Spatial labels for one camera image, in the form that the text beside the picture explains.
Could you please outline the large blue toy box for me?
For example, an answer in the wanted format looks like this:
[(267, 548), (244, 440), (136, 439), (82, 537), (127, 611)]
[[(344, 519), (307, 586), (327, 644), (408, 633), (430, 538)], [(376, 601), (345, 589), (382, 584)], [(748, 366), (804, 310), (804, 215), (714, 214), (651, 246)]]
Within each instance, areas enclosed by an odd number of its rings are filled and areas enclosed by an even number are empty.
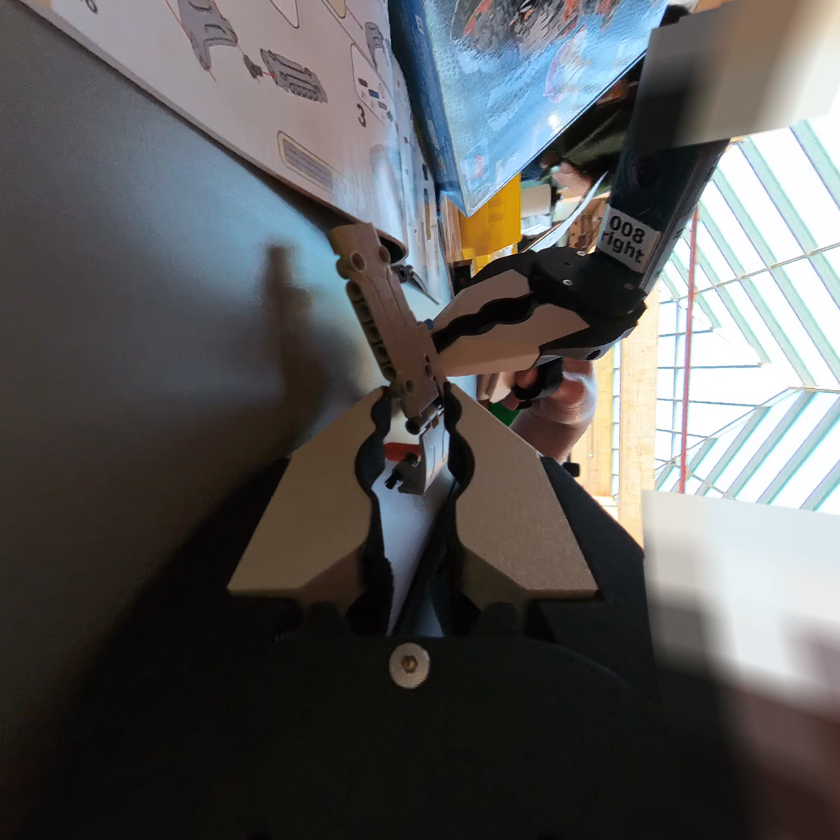
[(665, 1), (391, 1), (437, 189), (473, 215), (644, 57)]

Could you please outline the white instruction booklet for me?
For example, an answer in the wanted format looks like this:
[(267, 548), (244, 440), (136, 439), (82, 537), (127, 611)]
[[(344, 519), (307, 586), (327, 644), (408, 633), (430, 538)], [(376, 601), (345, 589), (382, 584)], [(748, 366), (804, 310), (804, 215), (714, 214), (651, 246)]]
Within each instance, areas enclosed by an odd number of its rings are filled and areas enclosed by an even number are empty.
[(384, 1), (25, 2), (197, 128), (351, 221), (433, 302), (432, 173)]

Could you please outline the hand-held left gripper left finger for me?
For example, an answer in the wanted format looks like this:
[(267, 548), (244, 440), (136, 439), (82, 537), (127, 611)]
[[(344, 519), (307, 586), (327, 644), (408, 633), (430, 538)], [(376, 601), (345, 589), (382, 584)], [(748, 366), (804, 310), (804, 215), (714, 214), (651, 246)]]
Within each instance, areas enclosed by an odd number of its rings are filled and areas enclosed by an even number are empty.
[(356, 632), (386, 633), (394, 575), (373, 485), (391, 421), (391, 397), (377, 387), (291, 455), (230, 594), (276, 597), (303, 612), (331, 604)]

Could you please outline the glass skylight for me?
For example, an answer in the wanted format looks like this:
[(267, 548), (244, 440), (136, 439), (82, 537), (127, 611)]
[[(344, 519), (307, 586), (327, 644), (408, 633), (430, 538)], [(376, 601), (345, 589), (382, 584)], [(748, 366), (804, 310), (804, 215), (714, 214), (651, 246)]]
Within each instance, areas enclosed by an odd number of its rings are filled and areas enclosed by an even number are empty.
[[(734, 141), (699, 202), (686, 493), (838, 514), (838, 114)], [(677, 492), (690, 225), (657, 284), (654, 490)]]

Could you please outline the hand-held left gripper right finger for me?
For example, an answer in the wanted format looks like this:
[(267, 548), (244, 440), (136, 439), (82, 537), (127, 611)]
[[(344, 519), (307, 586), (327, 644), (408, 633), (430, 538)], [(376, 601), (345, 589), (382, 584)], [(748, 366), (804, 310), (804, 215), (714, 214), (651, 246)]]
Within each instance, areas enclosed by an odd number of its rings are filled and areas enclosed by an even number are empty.
[(495, 604), (521, 621), (536, 602), (587, 601), (599, 587), (538, 452), (458, 385), (444, 394), (453, 477), (443, 559), (443, 619)]

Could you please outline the yellow plastic bin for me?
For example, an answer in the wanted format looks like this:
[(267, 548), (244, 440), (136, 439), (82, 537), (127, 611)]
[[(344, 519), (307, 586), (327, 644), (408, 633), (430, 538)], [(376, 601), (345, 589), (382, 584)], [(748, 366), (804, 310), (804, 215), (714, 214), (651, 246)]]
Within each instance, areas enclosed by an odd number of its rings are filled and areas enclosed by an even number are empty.
[(458, 216), (461, 254), (471, 261), (474, 273), (517, 253), (522, 239), (521, 191), (517, 174), (472, 216)]

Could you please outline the grey desk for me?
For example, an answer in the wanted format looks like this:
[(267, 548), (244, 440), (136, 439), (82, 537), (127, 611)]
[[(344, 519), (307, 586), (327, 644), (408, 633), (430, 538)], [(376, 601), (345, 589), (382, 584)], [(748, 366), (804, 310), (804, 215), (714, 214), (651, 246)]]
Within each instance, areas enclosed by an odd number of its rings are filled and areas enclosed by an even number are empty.
[(2, 838), (461, 838), (228, 579), (373, 385), (329, 212), (2, 2)]

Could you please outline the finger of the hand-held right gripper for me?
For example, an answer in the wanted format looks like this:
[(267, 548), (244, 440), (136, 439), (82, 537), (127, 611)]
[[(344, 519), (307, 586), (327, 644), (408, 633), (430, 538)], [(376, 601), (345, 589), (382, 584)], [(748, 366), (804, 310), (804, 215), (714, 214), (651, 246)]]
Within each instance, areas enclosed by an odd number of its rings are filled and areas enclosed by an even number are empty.
[(480, 316), (466, 305), (449, 303), (434, 320), (436, 377), (523, 371), (540, 357), (545, 344), (590, 327), (580, 314), (552, 303)]
[(507, 269), (462, 290), (433, 321), (431, 335), (481, 335), (525, 322), (533, 312), (529, 279)]

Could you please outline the person's right hand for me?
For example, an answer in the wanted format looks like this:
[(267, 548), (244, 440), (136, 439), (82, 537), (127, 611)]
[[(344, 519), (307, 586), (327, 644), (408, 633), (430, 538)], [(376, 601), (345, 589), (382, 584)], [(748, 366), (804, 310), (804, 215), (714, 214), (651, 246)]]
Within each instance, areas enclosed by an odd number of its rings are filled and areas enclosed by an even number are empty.
[(597, 403), (597, 382), (592, 362), (563, 359), (563, 380), (551, 395), (521, 409), (513, 392), (496, 404), (518, 414), (511, 430), (527, 444), (559, 463), (592, 425)]

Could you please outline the large wooden ceiling beam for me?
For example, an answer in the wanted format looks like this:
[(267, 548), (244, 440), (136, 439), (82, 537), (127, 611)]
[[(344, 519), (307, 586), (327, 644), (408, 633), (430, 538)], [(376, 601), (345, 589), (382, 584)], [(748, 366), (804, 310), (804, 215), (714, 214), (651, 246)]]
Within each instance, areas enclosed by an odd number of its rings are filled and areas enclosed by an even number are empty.
[(643, 495), (655, 488), (658, 318), (655, 290), (635, 330), (594, 363), (595, 417), (572, 453), (583, 488), (639, 544)]

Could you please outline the grey toy frame assembly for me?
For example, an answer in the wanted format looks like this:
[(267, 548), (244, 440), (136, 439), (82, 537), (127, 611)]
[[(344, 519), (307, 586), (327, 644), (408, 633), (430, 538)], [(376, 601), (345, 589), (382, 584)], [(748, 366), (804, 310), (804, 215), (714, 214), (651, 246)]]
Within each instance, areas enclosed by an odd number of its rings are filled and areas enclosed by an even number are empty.
[(421, 496), (448, 456), (445, 374), (426, 322), (418, 321), (403, 290), (410, 276), (395, 262), (371, 224), (347, 224), (328, 232), (337, 271), (374, 359), (400, 403), (417, 453), (405, 455), (386, 481), (401, 493)]

